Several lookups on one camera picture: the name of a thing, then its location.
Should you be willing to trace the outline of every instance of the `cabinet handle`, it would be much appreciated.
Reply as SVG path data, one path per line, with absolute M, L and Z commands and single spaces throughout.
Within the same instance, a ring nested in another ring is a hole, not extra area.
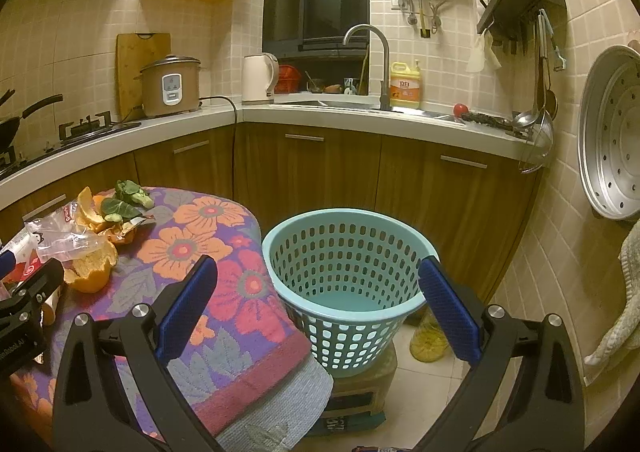
M 486 165 L 484 163 L 469 161 L 467 159 L 452 158 L 451 156 L 444 156 L 442 154 L 440 155 L 440 159 L 444 161 L 450 161 L 452 163 L 461 163 L 462 165 L 469 165 L 471 167 L 486 168 Z
M 181 152 L 191 150 L 192 148 L 204 147 L 205 145 L 209 145 L 209 140 L 205 140 L 204 142 L 194 143 L 193 145 L 187 145 L 186 147 L 174 148 L 174 154 L 180 154 Z
M 305 136 L 304 134 L 285 134 L 285 138 L 290 138 L 292 140 L 309 140 L 310 142 L 324 142 L 324 138 L 322 136 Z
M 28 214 L 23 215 L 22 220 L 26 223 L 27 221 L 37 216 L 40 212 L 44 212 L 44 210 L 46 210 L 47 208 L 52 207 L 53 205 L 57 205 L 58 203 L 62 203 L 62 201 L 64 200 L 66 200 L 66 194 L 62 194 L 62 196 L 58 196 L 55 199 L 52 199 L 51 201 L 44 203 L 42 206 L 39 206 L 35 210 L 32 210 Z

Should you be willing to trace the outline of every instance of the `electric kettle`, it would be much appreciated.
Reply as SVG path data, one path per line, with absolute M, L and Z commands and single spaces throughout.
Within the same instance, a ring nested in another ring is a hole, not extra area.
M 272 104 L 280 66 L 271 53 L 247 55 L 242 61 L 242 103 Z

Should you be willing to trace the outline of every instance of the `yellow bottle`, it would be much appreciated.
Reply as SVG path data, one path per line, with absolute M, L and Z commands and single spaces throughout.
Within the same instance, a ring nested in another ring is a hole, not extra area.
M 415 68 L 411 69 L 404 62 L 391 64 L 390 98 L 391 105 L 418 109 L 420 107 L 420 66 L 415 61 Z
M 409 343 L 409 352 L 421 362 L 435 362 L 447 352 L 449 343 L 444 332 L 436 322 L 431 309 L 427 308 L 420 325 L 415 329 Z

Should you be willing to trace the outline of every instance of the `tiled wall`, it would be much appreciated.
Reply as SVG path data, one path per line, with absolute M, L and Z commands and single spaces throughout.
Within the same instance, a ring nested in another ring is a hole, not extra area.
M 569 69 L 555 74 L 559 113 L 554 122 L 556 156 L 538 192 L 529 224 L 494 302 L 508 307 L 516 317 L 540 320 L 545 313 L 558 313 L 566 323 L 575 353 L 582 360 L 596 348 L 603 334 L 622 311 L 625 288 L 618 254 L 629 225 L 596 219 L 582 190 L 577 164 L 577 119 L 586 75 L 601 51 L 613 44 L 626 44 L 637 37 L 640 16 L 630 0 L 566 0 L 566 17 L 554 14 Z M 521 96 L 532 94 L 530 74 L 516 70 Z M 509 385 L 500 391 L 491 417 L 495 419 L 506 402 Z M 640 371 L 640 356 L 632 352 L 619 366 L 586 387 L 586 438 L 590 442 L 620 406 Z
M 200 93 L 239 98 L 241 61 L 262 49 L 262 1 L 8 0 L 0 11 L 0 116 L 46 96 L 63 102 L 22 121 L 15 148 L 28 155 L 58 140 L 57 125 L 110 110 L 117 119 L 116 35 L 168 32 L 175 54 L 202 62 Z
M 417 0 L 414 0 L 416 12 Z M 426 20 L 430 24 L 431 12 Z M 509 56 L 495 50 L 503 62 L 496 72 L 485 70 L 479 74 L 466 71 L 466 64 L 476 38 L 478 11 L 476 0 L 450 0 L 440 11 L 442 29 L 430 39 L 420 38 L 418 26 L 410 26 L 406 15 L 391 10 L 391 0 L 370 0 L 370 22 L 379 27 L 389 40 L 391 61 L 422 68 L 422 106 L 428 102 L 455 104 L 462 102 L 471 109 L 511 114 L 512 72 Z M 369 89 L 380 94 L 382 78 L 382 44 L 371 35 Z

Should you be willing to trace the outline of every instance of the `plastic laundry basket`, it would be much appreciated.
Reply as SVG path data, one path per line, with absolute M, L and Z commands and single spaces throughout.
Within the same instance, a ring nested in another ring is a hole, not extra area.
M 273 285 L 318 361 L 336 377 L 364 371 L 425 302 L 420 261 L 437 252 L 393 218 L 315 210 L 280 223 L 262 243 Z

